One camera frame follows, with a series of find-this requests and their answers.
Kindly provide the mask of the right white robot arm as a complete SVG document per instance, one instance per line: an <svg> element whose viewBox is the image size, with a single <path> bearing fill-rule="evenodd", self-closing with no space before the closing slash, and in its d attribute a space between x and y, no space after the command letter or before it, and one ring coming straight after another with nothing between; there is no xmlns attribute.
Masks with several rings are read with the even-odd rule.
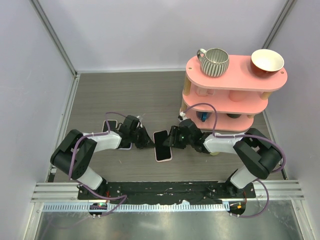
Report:
<svg viewBox="0 0 320 240"><path fill-rule="evenodd" d="M265 180L271 173L281 171L283 166L276 168L278 163L286 163L284 151L256 128L240 134L202 132L189 118L171 127L163 145L177 149L190 145L198 153L237 155L243 167L225 182L226 193L233 198L242 194L251 182Z"/></svg>

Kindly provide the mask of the lilac phone case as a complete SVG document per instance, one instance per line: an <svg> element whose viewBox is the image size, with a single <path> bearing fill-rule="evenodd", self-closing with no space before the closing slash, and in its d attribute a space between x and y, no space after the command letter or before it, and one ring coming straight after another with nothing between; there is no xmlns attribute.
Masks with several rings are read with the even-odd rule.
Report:
<svg viewBox="0 0 320 240"><path fill-rule="evenodd" d="M128 143L125 145L119 145L118 149L119 150L130 150L132 148L132 143Z"/></svg>

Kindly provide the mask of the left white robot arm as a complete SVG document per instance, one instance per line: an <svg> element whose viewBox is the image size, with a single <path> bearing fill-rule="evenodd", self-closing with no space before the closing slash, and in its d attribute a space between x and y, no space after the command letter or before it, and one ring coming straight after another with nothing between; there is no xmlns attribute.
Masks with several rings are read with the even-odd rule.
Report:
<svg viewBox="0 0 320 240"><path fill-rule="evenodd" d="M100 200L107 192L107 181L89 167L94 153L104 150L123 150L135 145L137 149L154 148L155 144L140 119L127 115L124 122L112 128L105 123L105 131L82 133L71 130L56 148L50 163L64 172L71 180L89 188L89 194Z"/></svg>

